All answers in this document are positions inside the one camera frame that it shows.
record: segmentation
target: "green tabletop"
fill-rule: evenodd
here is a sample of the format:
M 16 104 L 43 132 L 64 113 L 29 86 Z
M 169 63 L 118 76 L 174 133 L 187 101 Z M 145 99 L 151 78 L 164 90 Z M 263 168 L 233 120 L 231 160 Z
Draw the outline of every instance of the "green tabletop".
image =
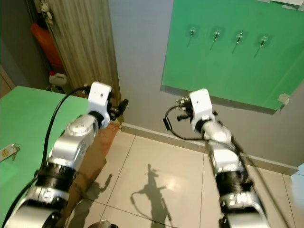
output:
M 0 148 L 20 144 L 14 161 L 0 162 L 0 223 L 21 189 L 33 178 L 41 163 L 44 138 L 53 111 L 64 95 L 17 86 L 0 100 Z M 86 113 L 87 99 L 69 97 L 53 124 L 48 151 L 66 125 Z

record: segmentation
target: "keychain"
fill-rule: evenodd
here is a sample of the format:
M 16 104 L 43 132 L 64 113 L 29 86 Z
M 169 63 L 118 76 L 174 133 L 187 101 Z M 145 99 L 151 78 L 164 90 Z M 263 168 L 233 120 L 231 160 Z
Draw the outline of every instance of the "keychain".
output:
M 12 143 L 0 151 L 0 162 L 4 159 L 12 156 L 12 160 L 15 160 L 17 152 L 20 150 L 18 143 Z

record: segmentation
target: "black cable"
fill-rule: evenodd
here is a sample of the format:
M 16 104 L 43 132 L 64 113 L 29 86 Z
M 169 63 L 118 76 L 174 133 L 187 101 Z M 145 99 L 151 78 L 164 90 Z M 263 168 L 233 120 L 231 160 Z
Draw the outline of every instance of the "black cable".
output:
M 50 120 L 50 123 L 48 125 L 48 128 L 47 128 L 47 134 L 46 134 L 46 137 L 45 137 L 45 140 L 44 140 L 44 148 L 43 148 L 43 155 L 42 155 L 42 161 L 41 161 L 41 165 L 40 165 L 40 168 L 39 170 L 35 173 L 35 177 L 21 190 L 21 192 L 18 194 L 18 196 L 15 198 L 15 200 L 13 201 L 13 203 L 11 204 L 6 216 L 5 216 L 5 219 L 3 221 L 3 224 L 2 224 L 2 228 L 4 228 L 6 222 L 8 221 L 8 219 L 10 218 L 16 204 L 18 203 L 18 201 L 20 200 L 20 198 L 23 196 L 23 194 L 26 192 L 26 190 L 37 180 L 38 176 L 37 176 L 37 173 L 39 171 L 41 171 L 42 169 L 45 168 L 45 165 L 47 163 L 47 155 L 48 155 L 48 139 L 49 139 L 49 135 L 51 133 L 51 130 L 52 130 L 52 126 L 53 126 L 53 123 L 54 123 L 54 120 L 55 120 L 55 117 L 56 117 L 56 114 L 59 110 L 59 108 L 61 107 L 61 105 L 64 103 L 64 101 L 71 95 L 73 95 L 74 93 L 76 93 L 77 91 L 79 90 L 84 90 L 86 92 L 89 92 L 90 90 L 90 87 L 89 86 L 84 86 L 84 87 L 80 87 L 80 88 L 77 88 L 75 90 L 73 90 L 71 93 L 67 94 L 64 96 L 64 98 L 62 98 L 62 100 L 59 102 L 59 104 L 57 105 L 57 107 L 55 108 L 54 112 L 53 112 L 53 115 L 52 115 L 52 118 Z
M 275 198 L 273 197 L 272 193 L 270 192 L 270 189 L 268 188 L 268 186 L 267 186 L 267 184 L 266 184 L 266 181 L 264 180 L 264 178 L 263 178 L 261 172 L 257 169 L 257 167 L 256 167 L 256 165 L 254 164 L 254 162 L 251 160 L 251 158 L 248 157 L 248 155 L 247 155 L 243 150 L 238 151 L 238 150 L 236 150 L 236 148 L 233 148 L 232 146 L 230 146 L 230 145 L 227 144 L 227 143 L 219 142 L 219 141 L 216 141 L 216 140 L 213 140 L 213 139 L 205 139 L 205 138 L 203 138 L 203 137 L 201 137 L 201 138 L 186 138 L 186 137 L 180 136 L 179 134 L 177 134 L 176 132 L 173 131 L 172 125 L 171 125 L 170 120 L 169 120 L 169 118 L 168 118 L 168 114 L 169 114 L 173 109 L 178 108 L 178 107 L 179 107 L 179 105 L 175 105 L 175 106 L 169 108 L 168 111 L 167 111 L 166 114 L 165 114 L 164 120 L 166 120 L 166 122 L 167 122 L 167 124 L 168 124 L 168 130 L 171 131 L 172 134 L 174 134 L 176 137 L 181 138 L 181 139 L 184 139 L 184 140 L 189 140 L 189 141 L 203 141 L 203 142 L 205 142 L 205 143 L 214 142 L 214 143 L 218 143 L 218 144 L 224 146 L 224 147 L 225 147 L 226 149 L 228 149 L 228 150 L 233 151 L 233 152 L 236 153 L 237 155 L 243 154 L 244 157 L 249 161 L 249 163 L 251 164 L 251 166 L 253 166 L 253 168 L 254 168 L 255 172 L 257 173 L 259 179 L 262 181 L 262 184 L 264 185 L 264 188 L 266 189 L 267 194 L 269 195 L 269 197 L 270 197 L 272 203 L 274 204 L 275 209 L 276 209 L 277 212 L 279 213 L 281 219 L 282 219 L 283 222 L 285 223 L 285 226 L 286 226 L 287 228 L 290 228 L 290 226 L 289 226 L 289 224 L 288 224 L 288 222 L 287 222 L 286 217 L 283 215 L 282 211 L 280 210 L 280 207 L 279 207 L 278 203 L 276 202 Z

